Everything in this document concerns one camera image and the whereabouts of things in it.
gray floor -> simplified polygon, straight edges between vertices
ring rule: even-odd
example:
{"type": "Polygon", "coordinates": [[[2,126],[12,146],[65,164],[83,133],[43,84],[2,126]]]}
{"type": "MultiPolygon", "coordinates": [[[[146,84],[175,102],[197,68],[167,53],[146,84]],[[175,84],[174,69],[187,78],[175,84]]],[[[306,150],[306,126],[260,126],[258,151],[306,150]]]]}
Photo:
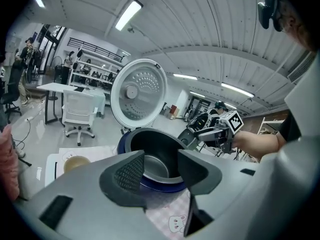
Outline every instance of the gray floor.
{"type": "MultiPolygon", "coordinates": [[[[57,116],[61,116],[61,98],[56,101],[55,110],[57,116]]],[[[19,162],[19,186],[20,195],[29,199],[40,191],[45,185],[45,170],[47,157],[50,154],[57,154],[59,148],[74,148],[77,146],[77,135],[71,134],[69,138],[65,136],[65,128],[59,121],[45,125],[44,114],[45,104],[41,100],[33,100],[28,106],[21,108],[22,116],[12,115],[12,135],[15,140],[25,139],[24,151],[25,160],[32,164],[31,167],[19,162]]],[[[49,101],[48,116],[53,118],[53,102],[49,101]]],[[[177,137],[186,127],[182,119],[170,120],[163,115],[159,115],[154,121],[153,127],[165,131],[177,137]]],[[[92,132],[95,138],[88,135],[81,136],[81,147],[94,147],[118,144],[122,134],[121,125],[114,118],[110,107],[105,107],[104,118],[97,117],[94,120],[92,132]]]]}

ceiling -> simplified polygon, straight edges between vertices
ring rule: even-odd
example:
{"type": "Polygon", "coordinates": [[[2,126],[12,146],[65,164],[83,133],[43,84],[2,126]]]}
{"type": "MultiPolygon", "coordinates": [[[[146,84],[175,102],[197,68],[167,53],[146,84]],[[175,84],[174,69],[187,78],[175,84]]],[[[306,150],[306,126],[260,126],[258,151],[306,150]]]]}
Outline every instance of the ceiling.
{"type": "Polygon", "coordinates": [[[284,105],[295,86],[287,76],[307,53],[285,33],[261,27],[257,3],[263,0],[139,0],[143,8],[118,31],[115,24],[132,1],[43,0],[43,9],[31,0],[22,16],[105,39],[157,61],[168,76],[196,76],[183,80],[191,91],[230,103],[243,115],[284,105]]]}

inner pot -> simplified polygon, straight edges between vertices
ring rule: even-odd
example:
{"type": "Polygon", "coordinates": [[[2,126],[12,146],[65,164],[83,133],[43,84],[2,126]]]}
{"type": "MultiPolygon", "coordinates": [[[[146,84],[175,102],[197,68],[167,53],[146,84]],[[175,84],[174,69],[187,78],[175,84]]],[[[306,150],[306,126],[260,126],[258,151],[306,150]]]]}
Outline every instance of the inner pot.
{"type": "Polygon", "coordinates": [[[178,172],[178,150],[188,149],[179,139],[152,128],[134,130],[125,140],[125,152],[144,150],[143,176],[165,184],[183,182],[178,172]]]}

